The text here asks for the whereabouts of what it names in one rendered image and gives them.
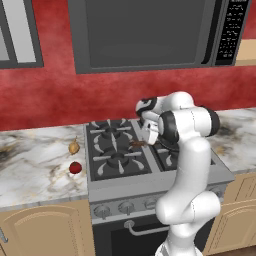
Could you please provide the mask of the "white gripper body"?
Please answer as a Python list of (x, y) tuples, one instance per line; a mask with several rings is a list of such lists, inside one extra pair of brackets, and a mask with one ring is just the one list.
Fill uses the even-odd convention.
[(142, 127), (143, 140), (149, 145), (154, 145), (158, 134), (158, 124), (154, 121), (146, 120)]

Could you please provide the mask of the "beige drawer front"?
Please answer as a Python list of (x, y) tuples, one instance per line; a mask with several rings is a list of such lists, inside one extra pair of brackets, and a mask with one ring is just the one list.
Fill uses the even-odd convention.
[(256, 199), (256, 172), (236, 174), (224, 193), (224, 203), (238, 203)]

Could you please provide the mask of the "grey stove with black hob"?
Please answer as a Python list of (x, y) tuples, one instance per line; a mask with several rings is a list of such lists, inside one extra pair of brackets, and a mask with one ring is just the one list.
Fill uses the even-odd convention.
[[(92, 228), (97, 224), (156, 216), (156, 206), (147, 210), (145, 201), (150, 198), (158, 201), (174, 184), (179, 152), (158, 154), (148, 147), (131, 147), (131, 140), (142, 140), (141, 128), (139, 119), (106, 120), (84, 126)], [(233, 180), (232, 172), (211, 149), (206, 190), (213, 192), (219, 187), (225, 192)], [(130, 215), (118, 210), (126, 201), (135, 207)], [(94, 214), (100, 205), (110, 208), (105, 220)]]

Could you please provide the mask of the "beige base cupboard door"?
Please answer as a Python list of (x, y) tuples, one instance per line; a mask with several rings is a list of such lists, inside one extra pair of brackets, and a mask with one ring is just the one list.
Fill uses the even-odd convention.
[(256, 199), (225, 204), (215, 218), (203, 255), (256, 245)]
[(95, 256), (87, 199), (0, 212), (0, 256)]

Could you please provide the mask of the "red tomato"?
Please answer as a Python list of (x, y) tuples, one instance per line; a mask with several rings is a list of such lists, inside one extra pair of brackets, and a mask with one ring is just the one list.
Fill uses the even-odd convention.
[(82, 171), (82, 165), (79, 162), (72, 162), (69, 166), (69, 171), (71, 174), (78, 174)]

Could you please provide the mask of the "grey stove knob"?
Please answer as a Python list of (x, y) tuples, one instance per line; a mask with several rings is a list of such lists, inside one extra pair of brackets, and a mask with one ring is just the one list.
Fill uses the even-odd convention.
[(214, 188), (212, 191), (218, 196), (219, 199), (224, 198), (224, 192), (219, 187)]
[(108, 206), (105, 206), (105, 205), (97, 206), (94, 209), (94, 214), (97, 217), (102, 218), (103, 220), (105, 220), (110, 215), (110, 208)]
[(157, 200), (154, 198), (147, 199), (144, 203), (144, 206), (147, 210), (152, 210), (156, 206)]
[(135, 207), (133, 203), (126, 201), (118, 206), (118, 210), (123, 214), (130, 215), (135, 210)]

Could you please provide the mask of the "grey glass-fronted wall cupboard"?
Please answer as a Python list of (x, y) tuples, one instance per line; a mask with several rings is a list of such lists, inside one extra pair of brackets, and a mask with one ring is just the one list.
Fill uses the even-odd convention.
[(0, 0), (0, 69), (43, 66), (32, 0)]

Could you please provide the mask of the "grey microwave oven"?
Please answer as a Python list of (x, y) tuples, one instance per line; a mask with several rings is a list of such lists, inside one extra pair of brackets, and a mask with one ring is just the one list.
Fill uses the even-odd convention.
[(233, 66), (252, 0), (68, 0), (78, 74)]

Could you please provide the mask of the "beige wall cupboard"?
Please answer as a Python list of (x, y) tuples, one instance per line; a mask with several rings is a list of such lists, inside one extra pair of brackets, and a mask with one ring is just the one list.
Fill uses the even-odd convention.
[(235, 65), (256, 66), (256, 39), (241, 41)]

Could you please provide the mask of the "black oven door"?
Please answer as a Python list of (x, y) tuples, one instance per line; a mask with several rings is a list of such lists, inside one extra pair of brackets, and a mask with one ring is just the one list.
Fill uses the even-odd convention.
[[(124, 227), (127, 220), (113, 221), (93, 225), (96, 256), (154, 256), (159, 245), (164, 242), (168, 231), (144, 236), (133, 236)], [(133, 229), (143, 231), (160, 227), (155, 215), (131, 218), (135, 222)], [(196, 234), (195, 245), (203, 252), (215, 218), (208, 221)]]

